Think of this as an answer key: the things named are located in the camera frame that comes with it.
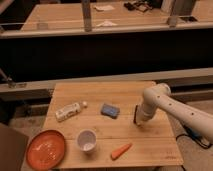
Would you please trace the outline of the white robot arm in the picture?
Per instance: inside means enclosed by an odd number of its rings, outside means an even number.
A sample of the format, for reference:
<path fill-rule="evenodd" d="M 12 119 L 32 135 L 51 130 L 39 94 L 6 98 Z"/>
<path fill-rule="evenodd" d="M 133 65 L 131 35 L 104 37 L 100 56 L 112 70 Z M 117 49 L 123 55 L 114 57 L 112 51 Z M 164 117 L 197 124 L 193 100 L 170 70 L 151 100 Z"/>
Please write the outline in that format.
<path fill-rule="evenodd" d="M 213 115 L 174 100 L 170 95 L 171 89 L 165 83 L 145 88 L 143 101 L 135 110 L 134 123 L 140 125 L 151 120 L 157 109 L 161 109 L 213 143 Z"/>

